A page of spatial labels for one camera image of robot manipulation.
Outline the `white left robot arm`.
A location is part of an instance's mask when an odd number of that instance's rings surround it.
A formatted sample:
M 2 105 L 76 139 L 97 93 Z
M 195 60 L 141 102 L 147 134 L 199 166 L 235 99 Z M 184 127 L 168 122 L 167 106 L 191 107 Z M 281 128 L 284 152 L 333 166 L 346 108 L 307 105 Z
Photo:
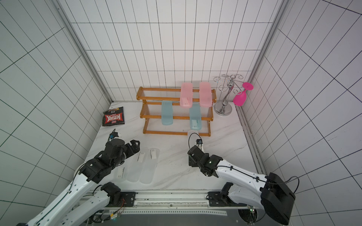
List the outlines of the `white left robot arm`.
M 26 225 L 79 226 L 105 207 L 117 211 L 132 207 L 136 193 L 121 191 L 105 177 L 139 151 L 137 140 L 125 143 L 118 137 L 109 139 L 105 149 L 84 163 L 70 185 Z

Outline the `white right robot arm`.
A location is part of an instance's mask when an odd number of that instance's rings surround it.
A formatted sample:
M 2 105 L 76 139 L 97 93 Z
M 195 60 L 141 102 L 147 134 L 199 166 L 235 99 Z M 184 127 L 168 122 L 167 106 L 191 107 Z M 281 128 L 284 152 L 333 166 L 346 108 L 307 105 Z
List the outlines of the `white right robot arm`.
M 279 224 L 287 226 L 295 194 L 277 174 L 257 174 L 237 167 L 217 155 L 204 153 L 194 146 L 188 151 L 189 165 L 198 167 L 207 177 L 226 180 L 222 190 L 208 192 L 210 207 L 238 207 L 247 223 L 256 223 L 258 210 Z

